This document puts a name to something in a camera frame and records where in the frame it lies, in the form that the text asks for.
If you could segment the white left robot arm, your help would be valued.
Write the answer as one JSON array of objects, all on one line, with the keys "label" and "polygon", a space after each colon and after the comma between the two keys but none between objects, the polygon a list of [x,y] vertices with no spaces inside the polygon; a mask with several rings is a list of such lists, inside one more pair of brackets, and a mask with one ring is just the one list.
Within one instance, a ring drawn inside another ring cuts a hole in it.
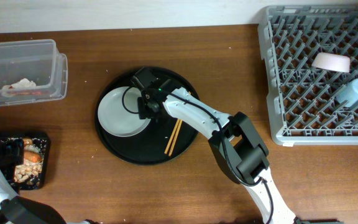
[{"label": "white left robot arm", "polygon": [[11,168],[24,160],[24,142],[18,140],[11,145],[0,140],[0,223],[48,223],[86,224],[66,222],[52,207],[19,196],[2,173],[2,168]]}]

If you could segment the rice and nutshell scraps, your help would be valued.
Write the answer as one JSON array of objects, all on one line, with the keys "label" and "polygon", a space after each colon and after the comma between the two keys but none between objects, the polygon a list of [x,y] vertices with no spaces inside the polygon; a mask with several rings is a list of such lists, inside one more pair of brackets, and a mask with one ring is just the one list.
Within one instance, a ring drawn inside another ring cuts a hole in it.
[{"label": "rice and nutshell scraps", "polygon": [[23,162],[14,169],[14,183],[20,190],[40,189],[44,184],[50,142],[45,138],[31,138],[33,145],[24,146],[24,151],[41,155],[42,162],[33,163],[23,158]]}]

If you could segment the pink bowl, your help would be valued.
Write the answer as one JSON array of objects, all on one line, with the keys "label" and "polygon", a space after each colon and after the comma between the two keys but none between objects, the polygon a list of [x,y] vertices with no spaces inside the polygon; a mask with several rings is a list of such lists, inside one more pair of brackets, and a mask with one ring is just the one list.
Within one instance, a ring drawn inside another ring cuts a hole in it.
[{"label": "pink bowl", "polygon": [[312,63],[315,68],[344,73],[349,73],[350,65],[349,57],[324,52],[320,52]]}]

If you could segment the orange carrot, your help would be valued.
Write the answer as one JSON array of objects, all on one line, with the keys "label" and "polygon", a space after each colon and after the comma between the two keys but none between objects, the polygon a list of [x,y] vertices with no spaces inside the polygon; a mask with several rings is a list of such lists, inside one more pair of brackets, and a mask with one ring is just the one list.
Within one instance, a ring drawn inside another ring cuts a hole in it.
[{"label": "orange carrot", "polygon": [[40,154],[32,151],[24,151],[24,159],[33,162],[33,163],[39,163],[42,162],[42,157]]}]

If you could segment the brown food scrap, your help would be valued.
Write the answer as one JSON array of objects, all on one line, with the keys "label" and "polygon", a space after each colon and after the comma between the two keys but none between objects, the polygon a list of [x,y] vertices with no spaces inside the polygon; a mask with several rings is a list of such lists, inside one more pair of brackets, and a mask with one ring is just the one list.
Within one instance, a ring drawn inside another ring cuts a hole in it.
[{"label": "brown food scrap", "polygon": [[23,138],[24,146],[33,145],[33,140],[31,138]]}]

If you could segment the light blue cup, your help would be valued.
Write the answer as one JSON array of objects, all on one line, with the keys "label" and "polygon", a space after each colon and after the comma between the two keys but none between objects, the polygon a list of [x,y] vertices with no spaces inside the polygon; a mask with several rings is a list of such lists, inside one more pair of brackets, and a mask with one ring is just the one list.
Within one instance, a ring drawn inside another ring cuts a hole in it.
[{"label": "light blue cup", "polygon": [[336,100],[339,103],[346,102],[345,107],[351,107],[358,102],[358,78],[349,82],[345,89],[338,94]]}]

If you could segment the white tissue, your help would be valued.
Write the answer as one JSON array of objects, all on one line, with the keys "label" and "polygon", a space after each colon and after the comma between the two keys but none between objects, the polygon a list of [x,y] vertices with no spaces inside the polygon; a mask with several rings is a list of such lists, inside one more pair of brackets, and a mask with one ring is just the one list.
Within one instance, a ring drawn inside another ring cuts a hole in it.
[{"label": "white tissue", "polygon": [[35,82],[23,78],[20,81],[13,83],[11,85],[4,85],[2,90],[11,90],[11,89],[25,89],[25,88],[35,88],[37,85]]}]

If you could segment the grey plate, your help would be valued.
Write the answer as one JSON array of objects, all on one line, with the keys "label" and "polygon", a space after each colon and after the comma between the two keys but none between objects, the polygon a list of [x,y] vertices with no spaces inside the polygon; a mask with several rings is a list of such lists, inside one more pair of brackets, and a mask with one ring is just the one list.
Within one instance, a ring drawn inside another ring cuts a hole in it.
[{"label": "grey plate", "polygon": [[151,119],[140,119],[138,114],[132,114],[122,105],[123,93],[126,108],[132,112],[138,111],[137,99],[141,97],[136,88],[122,86],[115,88],[102,97],[98,106],[98,121],[105,131],[117,137],[130,137],[142,132]]}]

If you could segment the red snack wrapper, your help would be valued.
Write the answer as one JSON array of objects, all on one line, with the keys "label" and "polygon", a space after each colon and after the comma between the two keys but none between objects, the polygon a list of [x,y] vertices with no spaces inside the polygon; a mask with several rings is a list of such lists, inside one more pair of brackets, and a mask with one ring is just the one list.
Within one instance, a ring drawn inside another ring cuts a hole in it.
[{"label": "red snack wrapper", "polygon": [[45,92],[44,91],[34,91],[34,90],[28,90],[28,91],[16,91],[16,92],[7,92],[7,95],[9,97],[13,97],[13,96],[30,96],[30,95],[35,95],[35,96],[39,96],[39,95],[44,95]]}]

